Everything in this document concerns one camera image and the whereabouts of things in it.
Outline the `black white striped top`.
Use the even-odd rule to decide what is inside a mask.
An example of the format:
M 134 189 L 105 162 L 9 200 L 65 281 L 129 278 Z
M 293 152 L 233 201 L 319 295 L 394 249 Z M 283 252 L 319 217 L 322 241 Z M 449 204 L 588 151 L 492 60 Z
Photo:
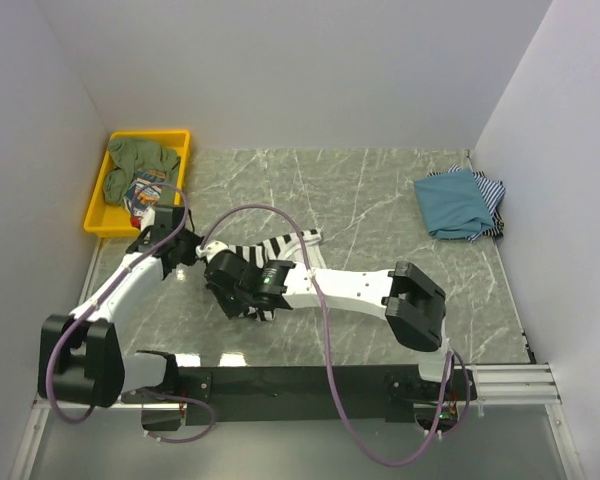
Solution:
M 315 268 L 326 268 L 326 262 L 320 251 L 323 240 L 320 230 L 302 230 L 305 239 L 309 263 Z M 262 268 L 269 260 L 291 260 L 302 262 L 300 241 L 294 232 L 272 237 L 253 245 L 227 244 L 229 251 L 243 258 L 246 262 Z

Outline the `teal tank top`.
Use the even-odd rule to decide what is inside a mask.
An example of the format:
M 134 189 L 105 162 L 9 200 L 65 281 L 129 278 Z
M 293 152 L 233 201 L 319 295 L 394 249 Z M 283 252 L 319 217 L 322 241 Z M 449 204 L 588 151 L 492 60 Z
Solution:
M 468 169 L 417 180 L 414 189 L 430 236 L 467 239 L 494 226 L 474 174 Z

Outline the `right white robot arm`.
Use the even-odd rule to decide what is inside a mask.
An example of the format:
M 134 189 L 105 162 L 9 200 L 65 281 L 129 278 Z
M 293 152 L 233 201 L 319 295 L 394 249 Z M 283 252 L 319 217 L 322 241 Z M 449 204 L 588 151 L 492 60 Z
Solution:
M 270 319 L 278 309 L 327 307 L 388 322 L 396 341 L 417 355 L 419 387 L 440 399 L 454 386 L 445 360 L 446 294 L 410 262 L 374 272 L 309 268 L 289 260 L 259 267 L 227 247 L 199 251 L 206 286 L 229 318 L 256 314 Z

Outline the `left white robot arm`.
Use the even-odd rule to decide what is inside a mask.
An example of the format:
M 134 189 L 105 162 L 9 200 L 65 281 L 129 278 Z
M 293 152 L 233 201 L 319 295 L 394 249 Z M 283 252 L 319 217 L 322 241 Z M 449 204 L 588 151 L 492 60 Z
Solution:
M 181 265 L 197 261 L 202 239 L 184 206 L 157 206 L 111 277 L 84 303 L 51 315 L 40 336 L 38 393 L 53 403 L 109 407 L 123 393 L 145 389 L 156 401 L 180 388 L 174 355 L 122 351 L 119 335 L 148 294 Z

